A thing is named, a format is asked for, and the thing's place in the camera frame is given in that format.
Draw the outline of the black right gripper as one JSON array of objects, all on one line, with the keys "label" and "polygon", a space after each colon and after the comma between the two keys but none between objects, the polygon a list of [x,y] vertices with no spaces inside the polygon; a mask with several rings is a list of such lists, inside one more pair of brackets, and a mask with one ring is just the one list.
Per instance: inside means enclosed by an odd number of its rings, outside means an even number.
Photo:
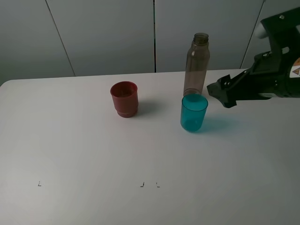
[{"label": "black right gripper", "polygon": [[300,76],[290,77],[293,64],[300,58],[300,48],[275,54],[263,52],[254,57],[250,68],[237,75],[228,74],[207,86],[208,94],[225,108],[232,108],[238,101],[266,100],[270,98],[299,98]]}]

